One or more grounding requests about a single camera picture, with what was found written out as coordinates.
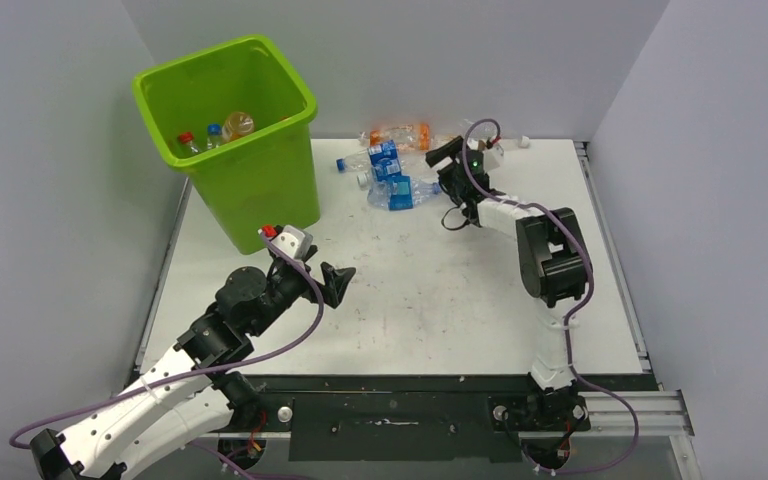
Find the crushed blue label bottle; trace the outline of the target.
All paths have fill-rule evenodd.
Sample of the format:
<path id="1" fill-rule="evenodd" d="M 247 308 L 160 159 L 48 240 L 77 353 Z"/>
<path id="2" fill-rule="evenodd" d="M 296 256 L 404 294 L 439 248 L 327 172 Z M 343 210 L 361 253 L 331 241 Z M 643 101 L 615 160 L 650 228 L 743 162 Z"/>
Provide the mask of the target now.
<path id="1" fill-rule="evenodd" d="M 367 193 L 368 203 L 387 211 L 414 209 L 442 193 L 437 182 L 428 183 L 406 175 L 394 175 L 375 182 Z"/>

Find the blue label clear bottle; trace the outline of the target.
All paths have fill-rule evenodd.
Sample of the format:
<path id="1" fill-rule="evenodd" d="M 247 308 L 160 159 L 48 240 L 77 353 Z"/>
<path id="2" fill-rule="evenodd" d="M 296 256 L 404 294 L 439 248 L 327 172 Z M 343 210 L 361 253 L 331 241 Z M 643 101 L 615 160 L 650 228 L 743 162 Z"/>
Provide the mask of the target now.
<path id="1" fill-rule="evenodd" d="M 335 165 L 340 174 L 369 173 L 376 180 L 396 174 L 419 178 L 432 173 L 423 155 L 402 153 L 392 140 L 338 158 Z"/>

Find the orange bottle barcode label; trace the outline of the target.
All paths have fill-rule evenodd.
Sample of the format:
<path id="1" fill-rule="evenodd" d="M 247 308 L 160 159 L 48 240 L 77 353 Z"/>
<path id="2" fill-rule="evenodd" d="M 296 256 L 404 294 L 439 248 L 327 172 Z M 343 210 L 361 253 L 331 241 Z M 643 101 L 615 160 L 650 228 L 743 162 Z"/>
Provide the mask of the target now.
<path id="1" fill-rule="evenodd" d="M 255 131 L 255 122 L 250 114 L 242 111 L 231 112 L 221 127 L 224 143 L 244 138 Z"/>

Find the green plastic bin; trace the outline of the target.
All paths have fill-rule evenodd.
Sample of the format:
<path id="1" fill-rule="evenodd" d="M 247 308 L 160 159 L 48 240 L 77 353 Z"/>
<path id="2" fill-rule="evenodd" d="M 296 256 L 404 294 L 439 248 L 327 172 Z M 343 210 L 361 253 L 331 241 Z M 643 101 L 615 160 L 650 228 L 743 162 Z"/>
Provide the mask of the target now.
<path id="1" fill-rule="evenodd" d="M 231 243 L 242 254 L 260 250 L 258 228 L 307 227 L 320 218 L 310 124 L 317 100 L 273 41 L 248 35 L 138 73 L 136 106 L 164 163 L 185 175 Z M 254 130 L 194 153 L 207 127 L 233 113 Z"/>

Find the Pepsi bottle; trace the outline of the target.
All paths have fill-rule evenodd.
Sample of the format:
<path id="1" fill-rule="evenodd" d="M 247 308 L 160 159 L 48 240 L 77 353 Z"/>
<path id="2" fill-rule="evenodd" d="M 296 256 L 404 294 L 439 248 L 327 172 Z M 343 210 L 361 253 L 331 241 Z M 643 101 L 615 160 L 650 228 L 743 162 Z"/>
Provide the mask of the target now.
<path id="1" fill-rule="evenodd" d="M 218 148 L 223 143 L 222 126 L 218 123 L 209 124 L 206 127 L 206 142 L 205 146 L 207 150 Z"/>

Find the red label clear bottle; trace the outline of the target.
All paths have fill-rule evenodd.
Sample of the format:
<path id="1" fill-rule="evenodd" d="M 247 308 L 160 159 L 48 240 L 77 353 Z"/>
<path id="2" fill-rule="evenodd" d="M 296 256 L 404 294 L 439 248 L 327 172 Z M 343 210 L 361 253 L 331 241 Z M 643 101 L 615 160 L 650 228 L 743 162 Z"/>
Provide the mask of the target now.
<path id="1" fill-rule="evenodd" d="M 179 134 L 176 139 L 180 146 L 182 155 L 185 158 L 193 157 L 202 152 L 202 149 L 197 144 L 195 137 L 191 132 L 183 132 Z"/>

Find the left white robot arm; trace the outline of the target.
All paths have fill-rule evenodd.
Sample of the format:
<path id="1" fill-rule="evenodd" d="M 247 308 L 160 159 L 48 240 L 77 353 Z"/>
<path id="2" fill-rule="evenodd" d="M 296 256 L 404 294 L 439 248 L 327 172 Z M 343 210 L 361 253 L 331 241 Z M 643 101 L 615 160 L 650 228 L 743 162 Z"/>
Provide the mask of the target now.
<path id="1" fill-rule="evenodd" d="M 29 443 L 43 479 L 133 479 L 203 434 L 250 428 L 259 395 L 240 369 L 256 363 L 253 338 L 296 300 L 337 308 L 356 274 L 322 263 L 322 281 L 299 259 L 271 247 L 272 264 L 230 273 L 205 312 L 148 371 L 117 396 L 81 412 L 60 431 L 43 429 Z"/>

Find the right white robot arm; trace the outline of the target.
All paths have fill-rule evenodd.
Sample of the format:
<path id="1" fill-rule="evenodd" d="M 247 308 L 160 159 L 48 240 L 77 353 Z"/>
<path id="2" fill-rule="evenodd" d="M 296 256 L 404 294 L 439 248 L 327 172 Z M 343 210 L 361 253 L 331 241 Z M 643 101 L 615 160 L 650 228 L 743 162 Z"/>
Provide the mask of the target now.
<path id="1" fill-rule="evenodd" d="M 425 163 L 468 225 L 516 240 L 522 284 L 535 303 L 535 351 L 527 380 L 536 392 L 525 402 L 527 418 L 539 428 L 567 415 L 582 420 L 586 410 L 567 346 L 573 322 L 558 311 L 563 301 L 581 299 L 589 283 L 586 262 L 575 249 L 584 244 L 580 227 L 569 208 L 546 215 L 493 188 L 485 161 L 495 152 L 492 141 L 472 149 L 458 136 L 426 152 Z"/>

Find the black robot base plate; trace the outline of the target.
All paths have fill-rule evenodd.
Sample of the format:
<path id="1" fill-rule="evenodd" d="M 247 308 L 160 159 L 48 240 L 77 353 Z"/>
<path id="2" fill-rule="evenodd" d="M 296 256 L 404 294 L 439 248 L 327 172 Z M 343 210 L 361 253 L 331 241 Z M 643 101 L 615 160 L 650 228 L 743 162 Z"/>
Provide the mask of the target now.
<path id="1" fill-rule="evenodd" d="M 541 390 L 526 375 L 253 375 L 257 395 L 218 432 L 244 468 L 268 448 L 306 461 L 517 462 L 557 466 L 591 428 L 576 385 Z"/>

